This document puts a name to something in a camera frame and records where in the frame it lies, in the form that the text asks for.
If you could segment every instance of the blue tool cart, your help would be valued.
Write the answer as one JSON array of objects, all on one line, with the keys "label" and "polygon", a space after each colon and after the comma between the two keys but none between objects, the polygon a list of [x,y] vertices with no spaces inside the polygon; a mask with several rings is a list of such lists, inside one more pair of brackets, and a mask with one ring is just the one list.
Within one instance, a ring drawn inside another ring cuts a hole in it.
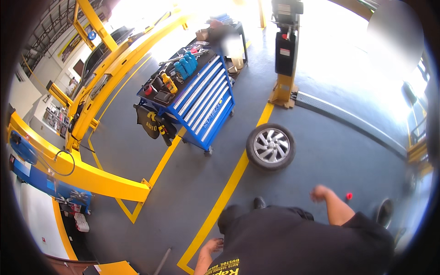
[{"label": "blue tool cart", "polygon": [[234,115],[235,100],[223,57],[208,50],[197,62],[195,72],[185,81],[174,81],[178,91],[169,95],[169,102],[158,100],[155,93],[146,94],[145,87],[151,79],[137,95],[141,98],[140,105],[152,107],[158,116],[186,128],[181,137],[184,143],[194,144],[205,155],[211,155],[212,142],[227,117]]}]

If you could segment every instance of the black t-shirt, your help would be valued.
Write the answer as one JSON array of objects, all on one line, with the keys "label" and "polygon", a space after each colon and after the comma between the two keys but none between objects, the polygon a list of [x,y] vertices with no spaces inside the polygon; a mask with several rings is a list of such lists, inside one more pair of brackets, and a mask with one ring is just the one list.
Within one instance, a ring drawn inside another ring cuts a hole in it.
[{"label": "black t-shirt", "polygon": [[337,226],[264,208],[232,222],[206,274],[383,274],[393,247],[390,233],[360,212]]}]

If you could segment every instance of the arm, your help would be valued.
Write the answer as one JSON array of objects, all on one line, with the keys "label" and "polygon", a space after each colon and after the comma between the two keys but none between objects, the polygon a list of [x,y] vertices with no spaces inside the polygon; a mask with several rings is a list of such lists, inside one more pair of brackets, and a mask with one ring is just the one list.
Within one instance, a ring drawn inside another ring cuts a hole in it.
[{"label": "arm", "polygon": [[194,275],[204,275],[208,271],[209,266],[213,262],[211,258],[212,252],[218,252],[223,247],[222,238],[210,239],[198,254],[197,264],[195,266]]},{"label": "arm", "polygon": [[311,192],[310,198],[314,202],[326,201],[327,215],[331,225],[343,225],[348,222],[355,212],[343,202],[331,189],[317,185]]}]

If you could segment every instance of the car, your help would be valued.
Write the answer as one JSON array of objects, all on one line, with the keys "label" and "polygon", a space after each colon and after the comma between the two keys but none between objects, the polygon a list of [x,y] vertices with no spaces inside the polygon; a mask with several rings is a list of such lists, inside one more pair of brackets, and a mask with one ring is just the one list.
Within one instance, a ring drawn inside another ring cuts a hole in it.
[{"label": "car", "polygon": [[[120,45],[133,34],[134,30],[135,28],[122,26],[121,28],[112,32],[111,36],[113,37],[116,44]],[[107,49],[106,45],[103,42],[96,46],[96,48],[87,57],[87,60],[84,63],[83,71],[81,73],[81,81],[80,83],[78,83],[77,88],[72,93],[72,99],[77,96],[82,87],[87,87],[87,85],[92,81],[94,77],[93,72],[109,54],[110,51]]]}]

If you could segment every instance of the window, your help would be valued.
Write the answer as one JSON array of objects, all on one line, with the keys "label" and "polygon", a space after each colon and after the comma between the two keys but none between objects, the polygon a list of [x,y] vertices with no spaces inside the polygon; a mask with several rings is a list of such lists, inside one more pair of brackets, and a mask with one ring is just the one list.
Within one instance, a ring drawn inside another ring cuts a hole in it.
[{"label": "window", "polygon": [[22,77],[22,75],[18,71],[15,71],[15,77],[17,77],[19,82],[25,81],[25,79]]}]

